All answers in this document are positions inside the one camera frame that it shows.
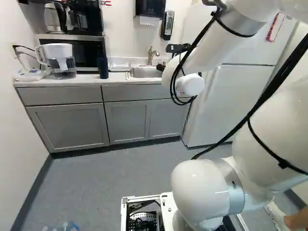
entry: dark blue water bottle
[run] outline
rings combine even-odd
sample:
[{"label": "dark blue water bottle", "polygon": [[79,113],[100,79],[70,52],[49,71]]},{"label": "dark blue water bottle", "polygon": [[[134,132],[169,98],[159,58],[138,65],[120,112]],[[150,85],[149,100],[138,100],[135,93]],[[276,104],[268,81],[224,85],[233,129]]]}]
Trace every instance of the dark blue water bottle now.
[{"label": "dark blue water bottle", "polygon": [[97,60],[97,67],[100,73],[100,77],[103,79],[108,77],[108,60],[105,55],[100,55]]}]

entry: refrigerator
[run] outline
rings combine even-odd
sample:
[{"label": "refrigerator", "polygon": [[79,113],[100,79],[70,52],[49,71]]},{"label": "refrigerator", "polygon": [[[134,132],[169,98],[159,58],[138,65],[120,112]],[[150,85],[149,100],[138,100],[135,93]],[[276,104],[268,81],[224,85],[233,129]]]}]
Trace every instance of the refrigerator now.
[{"label": "refrigerator", "polygon": [[[202,3],[189,8],[182,43],[194,41],[214,9]],[[182,134],[187,147],[214,144],[242,120],[264,90],[295,24],[295,19],[280,13],[226,57],[221,66],[202,73],[205,90],[191,104]]]}]

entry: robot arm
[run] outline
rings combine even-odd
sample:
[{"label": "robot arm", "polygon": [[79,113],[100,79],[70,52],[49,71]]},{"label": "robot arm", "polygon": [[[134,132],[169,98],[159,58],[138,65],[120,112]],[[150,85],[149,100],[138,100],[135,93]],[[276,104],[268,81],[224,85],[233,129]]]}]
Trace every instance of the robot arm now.
[{"label": "robot arm", "polygon": [[[248,36],[255,34],[279,11],[308,22],[306,0],[228,2],[227,9],[220,15],[220,22],[212,24],[199,46],[184,63],[182,68],[185,76],[177,76],[177,88],[186,93],[188,86],[191,96],[199,94],[200,88],[191,91],[188,75],[220,65],[224,57],[236,51]],[[176,56],[168,63],[163,72],[163,85],[169,86],[179,62]],[[308,81],[280,91],[266,101],[249,122],[256,134],[280,157],[306,172],[307,88]],[[222,216],[262,207],[273,198],[275,192],[285,191],[308,180],[306,175],[278,166],[277,159],[272,158],[259,145],[247,124],[236,136],[232,152],[233,156],[224,160],[185,161],[172,173],[176,205],[180,214],[195,230],[215,229]]]},{"label": "robot arm", "polygon": [[[308,2],[305,0],[234,0],[226,3],[216,20],[187,58],[177,76],[176,89],[190,96],[201,93],[204,80],[193,73],[208,71],[223,63],[232,52],[236,52],[245,40],[256,34],[262,26],[279,12],[308,22]],[[180,57],[174,57],[166,66],[162,75],[162,84],[170,85],[171,77],[180,63]]]}]

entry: gray carpet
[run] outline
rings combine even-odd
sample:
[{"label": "gray carpet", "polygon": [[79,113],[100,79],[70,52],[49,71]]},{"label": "gray carpet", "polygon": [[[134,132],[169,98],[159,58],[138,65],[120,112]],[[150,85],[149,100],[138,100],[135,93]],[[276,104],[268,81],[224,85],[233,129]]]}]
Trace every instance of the gray carpet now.
[{"label": "gray carpet", "polygon": [[[25,220],[23,231],[41,231],[72,220],[81,231],[120,231],[123,196],[168,192],[170,173],[199,150],[181,141],[56,159]],[[231,146],[218,147],[205,157],[231,155]],[[278,204],[289,213],[296,207],[284,195]],[[274,230],[263,209],[243,214],[250,231]]]}]

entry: paper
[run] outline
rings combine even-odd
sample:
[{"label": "paper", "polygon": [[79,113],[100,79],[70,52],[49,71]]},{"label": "paper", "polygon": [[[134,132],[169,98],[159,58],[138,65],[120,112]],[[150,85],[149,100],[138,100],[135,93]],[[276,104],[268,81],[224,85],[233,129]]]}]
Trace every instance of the paper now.
[{"label": "paper", "polygon": [[158,26],[159,18],[139,16],[140,25]]}]

